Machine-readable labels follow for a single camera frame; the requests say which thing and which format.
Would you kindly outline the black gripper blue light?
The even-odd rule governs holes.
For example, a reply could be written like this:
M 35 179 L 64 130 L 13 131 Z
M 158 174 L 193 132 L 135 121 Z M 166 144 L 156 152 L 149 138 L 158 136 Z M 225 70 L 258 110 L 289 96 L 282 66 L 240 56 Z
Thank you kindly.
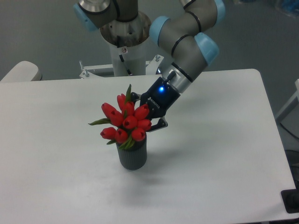
M 131 93 L 130 101 L 135 108 L 136 102 L 140 101 L 140 106 L 147 104 L 149 107 L 149 114 L 147 119 L 159 118 L 155 125 L 152 125 L 148 132 L 153 132 L 166 128 L 168 123 L 164 117 L 166 111 L 172 106 L 172 104 L 180 97 L 180 94 L 174 90 L 169 84 L 166 83 L 161 77 L 159 77 L 155 83 L 148 89 L 147 92 L 137 94 Z

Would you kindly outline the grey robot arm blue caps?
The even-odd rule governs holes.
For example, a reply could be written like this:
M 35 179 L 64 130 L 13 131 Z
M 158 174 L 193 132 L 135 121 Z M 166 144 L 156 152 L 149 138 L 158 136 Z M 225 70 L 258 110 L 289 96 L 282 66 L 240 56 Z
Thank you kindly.
M 99 30 L 110 47 L 114 75 L 144 75 L 143 44 L 151 39 L 173 58 L 162 76 L 133 100 L 148 104 L 148 119 L 158 119 L 151 130 L 167 126 L 166 111 L 199 74 L 217 57 L 217 44 L 205 31 L 225 16 L 221 0 L 183 0 L 183 15 L 172 20 L 160 16 L 154 21 L 139 11 L 136 0 L 80 0 L 73 9 L 83 26 Z

